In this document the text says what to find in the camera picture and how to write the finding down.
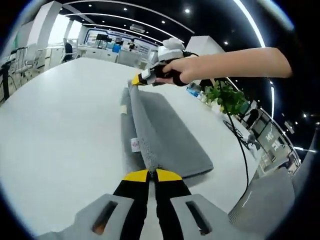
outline white table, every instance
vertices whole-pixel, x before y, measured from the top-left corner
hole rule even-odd
[[[71,225],[79,210],[112,194],[126,174],[120,97],[138,71],[79,58],[35,77],[0,108],[2,189],[35,235]],[[202,194],[228,213],[246,188],[246,171],[238,141],[222,116],[185,87],[141,89],[166,97],[213,162],[213,171],[186,181],[191,193]],[[235,124],[245,135],[244,127]],[[258,161],[244,151],[251,180]],[[156,222],[145,226],[152,228]],[[161,239],[159,232],[157,236],[153,230],[143,231],[148,237],[141,239]]]

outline human hand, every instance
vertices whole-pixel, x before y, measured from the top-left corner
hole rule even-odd
[[[176,70],[181,73],[180,80],[185,84],[189,84],[192,81],[199,79],[198,76],[199,76],[200,66],[202,64],[201,62],[202,62],[201,57],[191,56],[191,57],[180,58],[180,59],[173,60],[172,62],[164,66],[162,71],[164,73],[168,73],[171,70]],[[156,82],[164,83],[164,84],[174,84],[172,77],[170,78],[157,77]]]

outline black ceiling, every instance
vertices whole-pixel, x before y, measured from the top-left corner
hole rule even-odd
[[[67,4],[71,0],[58,0],[62,4]],[[162,29],[188,44],[190,37],[209,35],[226,52],[236,51],[248,48],[258,48],[260,43],[241,9],[235,4],[234,0],[123,0],[123,3],[111,3],[103,1],[78,2],[71,4],[72,7],[81,13],[100,13],[122,16]],[[279,23],[270,16],[265,9],[257,3],[257,0],[241,0],[247,8],[259,28],[266,46],[273,46],[275,41],[284,34],[284,30]],[[299,39],[305,49],[305,54],[310,60],[310,65],[318,66],[318,50],[315,46],[312,36],[312,28],[309,23],[317,23],[317,15],[311,14],[312,1],[300,0],[276,0],[281,8],[293,21]],[[139,5],[162,13],[181,24],[193,30],[189,30],[179,24],[151,11],[141,9],[125,3]],[[190,13],[184,12],[184,9],[190,9]],[[63,8],[61,14],[70,14],[72,12]],[[96,24],[109,25],[119,28],[127,28],[134,22],[116,17],[87,15],[89,19]],[[71,16],[81,23],[80,16]],[[163,41],[169,36],[144,26],[148,31],[148,36]],[[237,78],[236,85],[248,94],[255,96],[260,100],[261,105],[267,112],[271,112],[271,89],[270,84],[265,78]],[[319,117],[303,118],[303,112],[307,114],[320,114],[319,100],[315,103],[315,96],[319,91],[318,79],[307,77],[305,79],[273,79],[275,85],[275,120],[284,129],[284,121],[298,122],[295,126],[294,134],[288,134],[293,144],[299,147],[309,148],[316,122],[320,122]]]

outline white tabletop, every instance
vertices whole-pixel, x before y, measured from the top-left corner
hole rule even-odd
[[[0,108],[0,177],[17,216],[35,235],[61,231],[75,214],[123,176],[120,97],[138,69],[89,58],[54,67],[18,89]],[[161,93],[212,160],[214,169],[186,184],[228,213],[246,188],[241,148],[223,116],[185,87]],[[236,120],[236,127],[248,131]],[[249,178],[259,161],[244,147]]]

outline green leaves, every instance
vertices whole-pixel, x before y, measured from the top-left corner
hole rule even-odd
[[[231,85],[225,84],[224,82],[221,82],[221,91],[220,85],[217,83],[218,81],[214,87],[207,86],[205,88],[204,94],[206,95],[207,103],[216,100],[217,104],[222,107],[221,110],[224,114],[227,114],[228,112],[230,115],[238,114],[241,106],[246,101],[244,93],[241,91],[234,91]]]

